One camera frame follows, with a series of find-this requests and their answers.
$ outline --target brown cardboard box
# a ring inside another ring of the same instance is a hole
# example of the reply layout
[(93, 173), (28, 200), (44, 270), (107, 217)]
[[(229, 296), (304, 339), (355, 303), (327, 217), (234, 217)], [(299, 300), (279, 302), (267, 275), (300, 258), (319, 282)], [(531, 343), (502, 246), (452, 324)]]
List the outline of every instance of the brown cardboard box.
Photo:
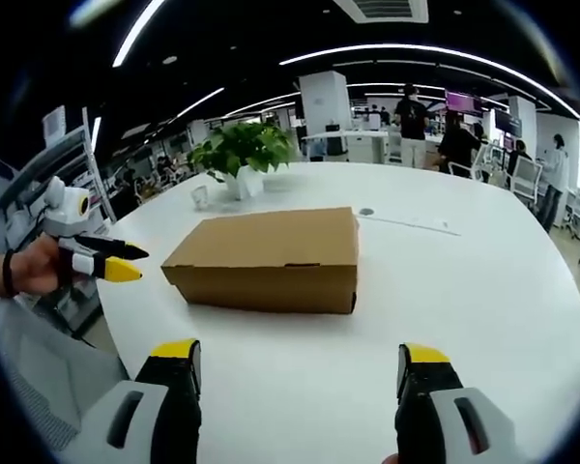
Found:
[(359, 243), (351, 208), (205, 219), (161, 265), (190, 303), (349, 314)]

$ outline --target black ceiling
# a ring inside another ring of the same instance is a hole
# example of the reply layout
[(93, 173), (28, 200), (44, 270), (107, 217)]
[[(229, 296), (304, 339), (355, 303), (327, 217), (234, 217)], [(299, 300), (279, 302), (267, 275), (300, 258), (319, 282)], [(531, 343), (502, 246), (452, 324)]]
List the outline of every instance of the black ceiling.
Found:
[[(485, 97), (516, 93), (494, 81), (439, 65), (453, 66), (513, 84), (568, 115), (515, 77), (432, 52), (362, 50), (278, 65), (305, 53), (353, 44), (426, 44), (476, 54), (526, 74), (580, 110), (580, 103), (571, 99), (564, 83), (557, 80), (529, 40), (525, 31), (531, 27), (518, 27), (494, 2), (428, 0), (428, 24), (357, 24), (333, 0), (166, 0), (123, 66), (112, 68), (120, 44), (148, 3), (123, 1), (84, 30), (58, 36), (64, 29), (55, 29), (50, 31), (55, 34), (45, 34), (37, 43), (35, 59), (27, 62), (27, 71), (15, 82), (19, 93), (15, 94), (18, 99), (11, 133), (18, 136), (7, 139), (3, 158), (21, 165), (33, 156), (43, 144), (41, 118), (59, 104), (73, 108), (86, 105), (93, 115), (102, 116), (97, 156), (103, 163), (126, 143), (142, 142), (143, 134), (121, 140), (126, 130), (144, 123), (153, 123), (153, 128), (219, 87), (225, 91), (194, 108), (165, 133), (183, 130), (193, 119), (221, 116), (295, 92), (293, 84), (298, 76), (357, 61), (369, 63), (335, 69), (346, 75), (349, 83), (412, 81)], [(527, 5), (527, 11), (541, 24), (550, 23), (550, 16), (537, 16), (533, 5)], [(568, 55), (569, 62), (577, 58), (576, 52)], [(162, 60), (172, 55), (178, 60), (164, 65)], [(365, 91), (391, 90), (354, 88), (351, 98)]]

